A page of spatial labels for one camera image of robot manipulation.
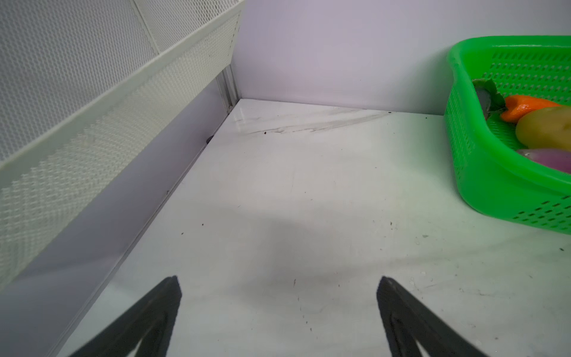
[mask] purple eggplant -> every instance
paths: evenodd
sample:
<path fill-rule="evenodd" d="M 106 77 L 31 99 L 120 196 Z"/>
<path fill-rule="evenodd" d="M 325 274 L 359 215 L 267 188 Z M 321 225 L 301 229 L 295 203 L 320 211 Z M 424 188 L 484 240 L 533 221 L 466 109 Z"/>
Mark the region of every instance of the purple eggplant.
<path fill-rule="evenodd" d="M 571 152 L 559 149 L 522 149 L 517 153 L 543 166 L 571 174 Z"/>

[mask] metal mesh panel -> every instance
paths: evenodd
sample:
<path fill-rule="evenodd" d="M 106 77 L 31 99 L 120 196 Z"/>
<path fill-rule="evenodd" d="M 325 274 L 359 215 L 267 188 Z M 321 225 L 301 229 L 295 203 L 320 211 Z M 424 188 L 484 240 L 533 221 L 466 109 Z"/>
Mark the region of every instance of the metal mesh panel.
<path fill-rule="evenodd" d="M 150 61 L 128 1 L 0 5 L 0 162 Z"/>
<path fill-rule="evenodd" d="M 165 51 L 239 0 L 134 0 L 159 51 Z"/>
<path fill-rule="evenodd" d="M 90 108 L 106 98 L 121 98 L 103 115 L 81 117 L 85 126 L 79 134 L 2 188 L 0 289 L 230 64 L 241 9 L 228 11 L 212 23 L 212 29 L 204 29 L 200 36 L 205 37 L 198 42 L 193 38 L 201 37 L 193 34 L 87 110 L 76 113 L 89 116 Z M 124 92 L 127 85 L 141 78 L 148 79 Z"/>

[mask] wall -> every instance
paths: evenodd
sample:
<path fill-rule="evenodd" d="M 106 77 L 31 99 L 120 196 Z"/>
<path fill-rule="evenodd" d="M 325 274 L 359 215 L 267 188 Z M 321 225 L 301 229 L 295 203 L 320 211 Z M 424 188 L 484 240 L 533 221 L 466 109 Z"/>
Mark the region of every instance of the wall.
<path fill-rule="evenodd" d="M 243 98 L 442 114 L 463 39 L 571 34 L 569 0 L 248 0 Z"/>
<path fill-rule="evenodd" d="M 0 292 L 2 357 L 57 351 L 226 115 L 215 79 Z"/>

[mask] white mesh basket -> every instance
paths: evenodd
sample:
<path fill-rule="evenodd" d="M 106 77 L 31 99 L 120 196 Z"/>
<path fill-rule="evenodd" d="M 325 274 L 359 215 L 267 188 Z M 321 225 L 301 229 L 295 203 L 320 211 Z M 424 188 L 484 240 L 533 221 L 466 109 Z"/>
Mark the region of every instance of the white mesh basket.
<path fill-rule="evenodd" d="M 129 31 L 127 37 L 130 41 L 139 42 L 129 44 L 136 50 L 123 51 L 123 55 L 131 56 L 124 61 L 125 64 L 104 61 L 110 67 L 98 73 L 99 79 L 90 77 L 95 74 L 89 73 L 89 66 L 92 62 L 102 61 L 100 58 L 75 58 L 75 61 L 67 62 L 74 63 L 76 68 L 64 69 L 69 73 L 64 73 L 63 77 L 78 83 L 92 81 L 97 85 L 88 86 L 92 88 L 91 93 L 72 96 L 76 100 L 71 101 L 53 93 L 42 93 L 36 88 L 26 92 L 20 87 L 28 83 L 18 82 L 17 73 L 11 82 L 4 81 L 0 87 L 3 97 L 0 104 L 0 159 L 3 159 L 0 162 L 0 289 L 230 64 L 244 6 L 241 0 L 104 1 L 104 6 L 116 6 L 114 8 L 119 10 L 107 14 L 109 16 L 104 17 L 104 21 L 99 16 L 101 13 L 97 14 L 99 18 L 85 15 L 65 30 L 77 28 L 80 33 L 76 39 L 78 43 L 84 39 L 82 36 L 87 36 L 89 41 L 97 44 L 101 33 L 108 33 L 109 38 L 103 36 L 101 41 L 109 44 L 113 38 L 112 31 L 101 29 L 93 33 L 94 29 L 88 29 L 82 32 L 81 20 L 97 26 L 97 29 L 112 24 L 117 31 Z M 63 7 L 77 13 L 89 13 L 89 8 L 95 7 L 84 0 L 65 0 L 62 3 L 65 3 Z M 34 16 L 37 17 L 27 8 L 30 5 L 18 5 L 11 0 L 7 4 L 0 9 L 11 6 L 9 10 L 12 12 L 26 10 L 32 17 L 30 23 Z M 83 11 L 79 11 L 82 6 L 85 6 Z M 192 20 L 185 22 L 182 17 L 177 17 L 178 23 L 170 22 L 177 9 L 178 14 L 192 14 L 189 17 Z M 6 10 L 0 16 L 14 14 Z M 46 28 L 52 24 L 36 23 L 34 26 Z M 32 38 L 41 32 L 40 29 L 34 31 L 31 31 Z M 9 46 L 13 47 L 22 37 L 26 38 L 16 31 L 12 38 L 0 39 L 0 49 L 4 51 Z M 61 56 L 74 51 L 73 45 L 70 48 L 59 45 L 59 51 L 63 53 L 54 54 L 48 61 L 56 67 L 62 66 L 60 61 L 65 62 Z M 37 47 L 24 46 L 18 54 L 2 53 L 1 56 L 2 59 L 21 57 Z M 113 55 L 110 51 L 100 57 Z M 17 61 L 11 60 L 16 70 L 26 70 L 26 66 L 33 65 L 26 62 L 18 67 Z M 46 83 L 50 82 L 50 76 L 46 74 Z M 18 89 L 21 97 L 14 104 L 10 96 Z M 81 107 L 89 96 L 95 99 Z M 52 99 L 56 97 L 59 102 L 54 103 Z M 37 102 L 31 107 L 26 106 L 33 100 Z M 73 110 L 76 112 L 71 116 L 63 117 Z"/>

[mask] orange pepper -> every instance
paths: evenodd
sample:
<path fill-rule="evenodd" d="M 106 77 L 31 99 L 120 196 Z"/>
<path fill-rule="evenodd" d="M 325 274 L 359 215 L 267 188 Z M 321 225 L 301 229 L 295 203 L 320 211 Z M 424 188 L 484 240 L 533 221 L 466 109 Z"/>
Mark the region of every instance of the orange pepper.
<path fill-rule="evenodd" d="M 505 106 L 508 110 L 500 115 L 501 118 L 504 122 L 517 123 L 527 113 L 543 108 L 560 107 L 561 104 L 528 95 L 510 95 L 505 98 Z"/>

